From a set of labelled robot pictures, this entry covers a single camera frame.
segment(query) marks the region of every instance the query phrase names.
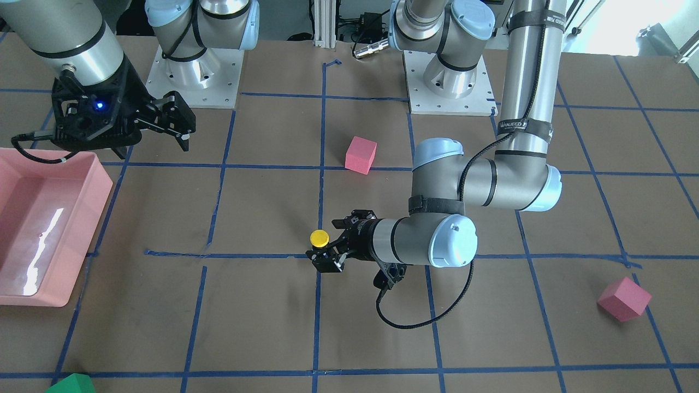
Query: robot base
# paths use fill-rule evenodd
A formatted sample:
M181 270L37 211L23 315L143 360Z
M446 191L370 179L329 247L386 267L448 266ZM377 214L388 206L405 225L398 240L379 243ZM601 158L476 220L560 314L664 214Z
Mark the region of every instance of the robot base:
M245 51L214 48L208 50L214 51L222 63L224 75L217 76L218 81L225 80L227 83L217 83L202 90L184 90L176 87L169 80L165 61L161 55L162 49L158 47L145 84L148 92L154 97L162 97L167 92L177 90L190 108L234 109Z
M413 52L411 50L403 52L411 113L416 115L490 116L492 111L495 111L495 115L498 114L493 88L490 86L488 72L482 57L476 66L477 79L473 91L461 99L440 97L425 86L422 74L433 57L435 57L433 53Z

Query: cable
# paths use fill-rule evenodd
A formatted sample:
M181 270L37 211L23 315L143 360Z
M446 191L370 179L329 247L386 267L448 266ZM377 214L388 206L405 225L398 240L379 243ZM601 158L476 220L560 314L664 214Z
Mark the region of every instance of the cable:
M502 137L502 138L498 139L497 141L491 143L490 145L484 147L481 151L478 152L478 154L476 154L470 160L468 160L468 163L463 168L463 171L461 172L461 177L459 178L459 188L457 189L459 191L459 201L463 202L463 186L466 183L466 175L468 174L468 170L471 168L471 165L473 165L475 160L478 159L478 157L485 154L488 150L496 147L497 145L501 144L502 142L505 142L507 139L512 138L512 135L514 135L514 131L508 132L504 137Z
M31 134L20 134L13 136L12 139L10 139L10 142L12 143L12 146L23 156L26 158L30 159L31 161L39 162L41 164L60 164L62 162L68 161L72 156L76 155L78 152L70 152L68 153L65 157L59 158L59 159L44 159L41 157L37 157L35 155L29 154L22 146L20 146L20 141L30 141L32 135Z
M546 0L546 3L544 4L544 11L549 10L549 5L551 3L551 0ZM539 34L539 44L538 44L538 51L537 51L537 58L538 61L536 62L536 69L534 70L534 83L531 87L531 95L529 96L529 102L527 103L526 109L524 110L524 115L521 118L527 118L529 117L529 112L531 111L531 107L534 105L534 97L536 97L536 90L539 87L539 77L541 75L541 63L543 61L543 53L544 53L544 35L546 33L546 25L542 24L541 25L541 33Z
M544 5L544 10L549 10L549 4L551 3L551 0L547 0L546 4ZM539 78L541 75L541 63L543 61L542 54L544 52L544 34L546 32L546 26L542 25L541 26L541 34L539 34L539 43L538 43L538 53L537 53L537 62L536 62L536 69L534 70L534 83L531 88L531 94L529 96L529 102L527 103L526 109L524 110L524 115L522 118L527 118L529 117L529 112L531 111L531 108L534 104L534 98L536 97L536 90L539 85ZM459 188L457 189L459 191L459 201L463 202L463 186L466 183L466 175L468 174L468 170L471 168L471 165L473 165L473 162L475 160L482 156L485 152L488 150L494 148L495 146L501 144L502 142L506 141L507 139L512 138L512 135L514 135L515 131L508 132L504 137L498 139L497 141L491 143L490 145L486 146L483 148L483 150L479 151L478 154L473 156L470 160L468 160L468 163L466 164L466 167L463 168L463 171L461 172L461 177L459 178Z
M444 318L448 313L450 313L454 307L456 307L457 304L462 300L463 295L466 294L468 291L468 288L471 286L471 278L473 278L473 265L475 264L475 261L471 261L471 266L468 269L468 278L466 279L466 284L463 286L463 289L461 290L461 293L459 296L454 300L454 303L447 308L447 310L444 313L441 313L439 316L432 318L431 320L425 321L425 322L420 322L417 324L396 324L394 322L389 321L384 314L381 312L381 299L383 299L384 295L386 294L386 291L388 290L387 287L384 287L380 292L379 296L376 298L376 312L379 313L379 317L381 318L382 321L386 322L390 327L395 327L396 329L416 329L418 327L423 327L427 326L429 324L433 324L434 322L437 322L438 320L441 320Z
M175 40L175 43L173 44L172 48L165 53L165 49L163 49L162 57L163 59L169 59L172 57L173 53L177 50L177 48L180 47L180 44L182 41L185 39L185 36L187 33L189 33L189 29L192 28L192 24L194 23L194 19L196 18L196 15L199 11L199 0L193 0L192 4L189 6L189 9L192 11L192 14L189 16L189 21L187 22L187 27L185 27L185 30L182 31L179 37Z
M310 35L315 37L315 18L313 17L313 0L308 0L308 19L310 19Z
M364 37L364 33L366 32L366 27L371 26L372 24L376 23L377 20L381 19L382 16L386 15L389 13L391 9L387 9L384 12L381 13L381 15L375 17L374 19L371 20L371 23L367 23L364 25L364 28L361 30L361 34L359 34L359 38L354 42L354 45L352 46L352 57L356 59L356 56L354 56L354 51L356 50L356 45L359 41L361 41L362 37Z

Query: yellow round object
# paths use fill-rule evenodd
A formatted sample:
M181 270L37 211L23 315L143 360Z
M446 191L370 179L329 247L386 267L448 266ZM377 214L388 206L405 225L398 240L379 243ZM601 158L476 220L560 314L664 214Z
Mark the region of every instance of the yellow round object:
M322 229L317 229L311 233L310 243L313 247L323 248L330 243L330 235Z

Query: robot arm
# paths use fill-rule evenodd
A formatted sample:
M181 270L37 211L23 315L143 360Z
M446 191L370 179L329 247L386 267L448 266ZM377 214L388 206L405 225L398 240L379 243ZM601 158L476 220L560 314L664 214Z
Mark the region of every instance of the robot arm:
M0 0L0 15L53 70L55 129L13 137L25 157L35 157L20 141L50 140L77 152L111 148L122 159L126 146L151 129L175 137L189 149L195 117L177 92L163 99L148 94L136 70L92 1Z
M439 12L445 1L394 3L392 45L433 50L442 55L437 56L438 61L447 69L473 66L484 42L472 39L479 38L473 35L464 38L459 32L458 36L466 40L462 50L472 48L475 54L452 54L449 48L458 46L458 40L452 40L448 33L440 37L440 32L446 30L446 20L452 24L454 19L461 19L459 10L471 6L475 12L482 10L475 3L480 2L454 0L445 12ZM420 143L413 160L410 215L380 220L373 212L353 211L336 225L345 230L337 241L324 245L317 241L317 234L315 242L312 238L314 247L306 255L319 271L342 271L343 264L338 261L358 255L359 259L379 264L381 271L375 285L390 289L405 273L397 266L460 267L473 260L477 237L475 225L464 215L465 205L545 211L556 204L561 195L561 175L546 163L546 154L553 133L551 119L564 12L565 0L515 2L501 110L504 120L498 124L496 141L474 157L465 157L461 144L451 139L432 138ZM485 17L471 19L486 24L489 21ZM459 26L466 33L477 31L476 27ZM496 146L494 159L480 158Z

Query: pink plastic tray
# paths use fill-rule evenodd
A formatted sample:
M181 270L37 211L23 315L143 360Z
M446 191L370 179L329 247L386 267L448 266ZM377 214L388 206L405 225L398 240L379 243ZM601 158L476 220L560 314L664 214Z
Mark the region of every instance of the pink plastic tray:
M92 152L39 164L0 148L0 304L68 303L111 188Z

